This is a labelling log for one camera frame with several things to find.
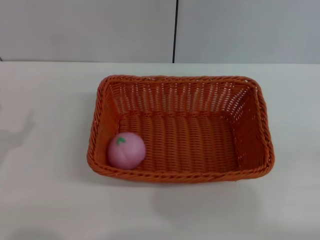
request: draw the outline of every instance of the wall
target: wall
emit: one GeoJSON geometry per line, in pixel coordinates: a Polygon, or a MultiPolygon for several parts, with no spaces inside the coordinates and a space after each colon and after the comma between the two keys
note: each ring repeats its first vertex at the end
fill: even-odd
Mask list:
{"type": "Polygon", "coordinates": [[[175,0],[1,0],[4,61],[169,63],[175,0]]]}
{"type": "MultiPolygon", "coordinates": [[[[319,0],[179,0],[176,63],[320,64],[319,0]]],[[[176,0],[0,0],[4,61],[170,63],[176,0]]]]}
{"type": "Polygon", "coordinates": [[[177,63],[320,64],[319,0],[180,0],[177,63]]]}

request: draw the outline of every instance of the table surface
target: table surface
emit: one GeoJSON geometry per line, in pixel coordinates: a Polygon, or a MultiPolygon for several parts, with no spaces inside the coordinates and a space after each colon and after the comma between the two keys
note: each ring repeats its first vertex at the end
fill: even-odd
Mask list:
{"type": "Polygon", "coordinates": [[[0,63],[1,240],[320,239],[320,65],[0,63]],[[276,162],[265,177],[149,184],[100,176],[86,153],[113,74],[255,79],[276,162]]]}

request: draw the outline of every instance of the pink ball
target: pink ball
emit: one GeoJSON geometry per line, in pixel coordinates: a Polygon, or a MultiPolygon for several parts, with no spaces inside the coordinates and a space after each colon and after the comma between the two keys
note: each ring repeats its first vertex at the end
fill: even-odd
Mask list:
{"type": "Polygon", "coordinates": [[[146,156],[146,146],[140,136],[133,132],[122,132],[110,142],[108,161],[118,169],[135,169],[146,156]]]}

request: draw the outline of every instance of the braided basket rim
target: braided basket rim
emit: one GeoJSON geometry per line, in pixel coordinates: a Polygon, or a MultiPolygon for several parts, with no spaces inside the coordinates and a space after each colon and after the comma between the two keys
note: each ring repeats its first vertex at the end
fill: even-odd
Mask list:
{"type": "Polygon", "coordinates": [[[92,170],[100,175],[115,177],[120,179],[152,182],[152,183],[205,183],[205,182],[220,182],[220,181],[237,181],[242,179],[254,179],[268,174],[274,166],[275,155],[274,148],[269,131],[267,106],[262,95],[262,90],[259,84],[246,76],[135,76],[135,75],[111,75],[104,78],[99,84],[96,96],[95,110],[91,125],[89,146],[87,151],[87,162],[92,170]],[[134,84],[152,84],[156,81],[161,83],[234,83],[246,85],[256,89],[254,91],[254,102],[256,105],[256,113],[258,116],[258,127],[261,135],[261,141],[264,149],[264,164],[262,166],[237,171],[228,172],[153,172],[140,170],[123,170],[108,165],[101,165],[95,160],[96,140],[99,135],[100,116],[102,114],[101,103],[104,102],[104,93],[107,87],[114,82],[128,82],[134,84]]]}

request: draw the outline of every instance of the basket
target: basket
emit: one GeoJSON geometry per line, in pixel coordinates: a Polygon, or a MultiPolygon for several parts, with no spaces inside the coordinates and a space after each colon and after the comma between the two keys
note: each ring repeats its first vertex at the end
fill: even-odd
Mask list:
{"type": "Polygon", "coordinates": [[[275,156],[261,89],[243,76],[109,76],[97,90],[87,161],[100,175],[153,183],[262,177],[275,156]],[[134,170],[108,163],[121,132],[146,145],[134,170]]]}

